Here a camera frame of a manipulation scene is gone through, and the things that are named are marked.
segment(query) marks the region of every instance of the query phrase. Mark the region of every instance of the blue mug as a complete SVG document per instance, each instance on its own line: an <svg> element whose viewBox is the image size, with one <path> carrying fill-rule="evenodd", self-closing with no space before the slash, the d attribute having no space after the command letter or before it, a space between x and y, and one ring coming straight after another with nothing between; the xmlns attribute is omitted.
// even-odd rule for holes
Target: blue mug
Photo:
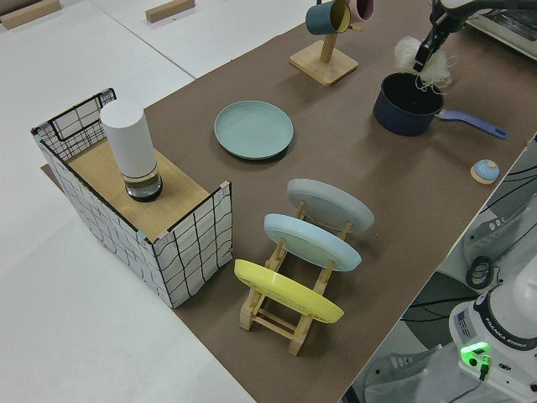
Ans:
<svg viewBox="0 0 537 403"><path fill-rule="evenodd" d="M305 15L305 26L313 35L341 34L349 28L351 9L345 0L333 0L311 7Z"/></svg>

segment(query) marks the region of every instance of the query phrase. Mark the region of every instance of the blue handle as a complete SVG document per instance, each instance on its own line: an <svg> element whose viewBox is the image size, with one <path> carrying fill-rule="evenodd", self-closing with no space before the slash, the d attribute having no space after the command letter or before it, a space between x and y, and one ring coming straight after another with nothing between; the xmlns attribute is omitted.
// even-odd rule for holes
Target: blue handle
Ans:
<svg viewBox="0 0 537 403"><path fill-rule="evenodd" d="M505 140L509 138L509 133L503 130L502 128L498 128L494 126L492 123L485 122L484 120L480 118L476 118L475 116L472 116L468 113L464 113L460 111L447 111L445 109L442 109L435 116L443 122L468 123L474 128L479 128L483 132L489 133L492 136L496 137L497 139Z"/></svg>

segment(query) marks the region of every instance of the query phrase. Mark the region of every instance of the wooden mug stand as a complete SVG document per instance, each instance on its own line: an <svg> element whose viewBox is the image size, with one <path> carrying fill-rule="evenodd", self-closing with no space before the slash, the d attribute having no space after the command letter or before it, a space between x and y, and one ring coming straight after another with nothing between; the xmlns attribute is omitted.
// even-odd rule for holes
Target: wooden mug stand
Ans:
<svg viewBox="0 0 537 403"><path fill-rule="evenodd" d="M304 214L305 202L301 202L296 213L296 217L300 220L305 219ZM344 240L347 237L347 234L352 228L352 222L349 222L345 228L338 234L338 238ZM282 263L284 262L287 251L283 248L284 240L280 240L276 245L276 249L273 251L270 258L265 262L265 268L278 272ZM321 269L319 277L315 283L313 291L317 294L323 295L325 292L326 285L330 279L332 270L334 268L334 262ZM310 330L311 323L313 322L313 317L311 315L301 315L297 325L293 325L285 321L284 319L277 317L273 313L263 309L263 302L265 300L265 295L261 292L250 288L248 297L245 302L242 304L241 313L240 313L240 327L245 330L250 330L252 324L257 322L270 330L284 336L289 339L289 345L287 351L290 354L296 356L302 344L305 341L305 338Z"/></svg>
<svg viewBox="0 0 537 403"><path fill-rule="evenodd" d="M323 86L332 86L358 68L357 61L334 48L336 39L337 34L328 34L324 41L319 40L295 53L289 61Z"/></svg>

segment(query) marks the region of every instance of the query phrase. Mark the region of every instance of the white table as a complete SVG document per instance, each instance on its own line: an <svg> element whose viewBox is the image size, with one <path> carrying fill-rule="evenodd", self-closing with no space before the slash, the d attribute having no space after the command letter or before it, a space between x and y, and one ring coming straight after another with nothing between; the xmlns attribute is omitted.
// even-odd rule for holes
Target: white table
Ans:
<svg viewBox="0 0 537 403"><path fill-rule="evenodd" d="M193 80L92 3L61 4L0 26L0 400L252 401L40 170L32 127L106 87L146 107Z"/></svg>
<svg viewBox="0 0 537 403"><path fill-rule="evenodd" d="M91 1L195 78L302 24L315 4L313 0L196 0L194 8L151 24L145 10L167 0Z"/></svg>

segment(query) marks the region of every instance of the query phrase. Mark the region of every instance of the light blue plate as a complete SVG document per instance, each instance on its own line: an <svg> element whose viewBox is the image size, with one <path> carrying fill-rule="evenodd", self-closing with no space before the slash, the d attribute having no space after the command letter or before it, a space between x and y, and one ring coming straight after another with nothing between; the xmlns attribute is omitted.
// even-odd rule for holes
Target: light blue plate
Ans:
<svg viewBox="0 0 537 403"><path fill-rule="evenodd" d="M371 210L356 197L323 182L293 179L287 184L287 197L295 207L305 202L307 217L337 231L352 222L349 233L360 233L375 221Z"/></svg>
<svg viewBox="0 0 537 403"><path fill-rule="evenodd" d="M275 156L289 145L293 124L284 111L271 103L241 101L218 114L215 135L231 154L261 160Z"/></svg>
<svg viewBox="0 0 537 403"><path fill-rule="evenodd" d="M284 240L284 249L320 267L335 263L334 271L351 271L362 262L360 254L333 233L298 218L267 214L265 232L275 243Z"/></svg>

